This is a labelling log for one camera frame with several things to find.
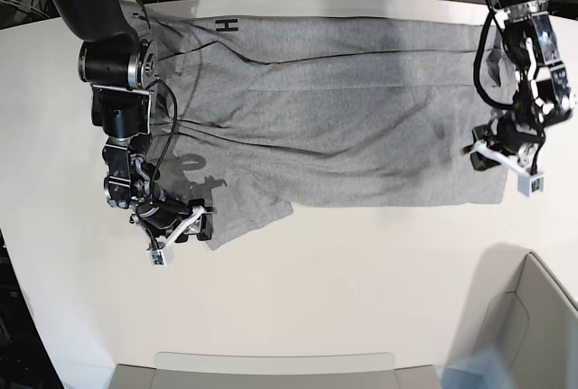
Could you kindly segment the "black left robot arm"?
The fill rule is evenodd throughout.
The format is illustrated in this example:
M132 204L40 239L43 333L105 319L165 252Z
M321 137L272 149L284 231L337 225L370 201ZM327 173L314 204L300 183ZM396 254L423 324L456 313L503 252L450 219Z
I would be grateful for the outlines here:
M476 171L500 164L533 176L545 144L546 128L573 116L577 101L561 59L547 11L549 0L485 0L489 13L474 59L474 87L494 115L472 131L464 148ZM517 88L510 102L493 99L481 83L481 64L489 30L495 27L515 71Z

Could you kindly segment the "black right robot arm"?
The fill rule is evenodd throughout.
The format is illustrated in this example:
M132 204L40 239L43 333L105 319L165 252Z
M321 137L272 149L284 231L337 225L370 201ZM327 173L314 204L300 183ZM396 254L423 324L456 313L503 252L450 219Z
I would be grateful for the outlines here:
M161 164L146 160L155 90L163 84L154 74L152 39L128 23L119 0L52 1L82 41L79 77L92 89L92 123L108 137L102 151L107 202L133 210L132 222L152 245L160 237L167 243L183 243L190 235L210 240L210 209L200 199L181 202L169 195L157 183Z

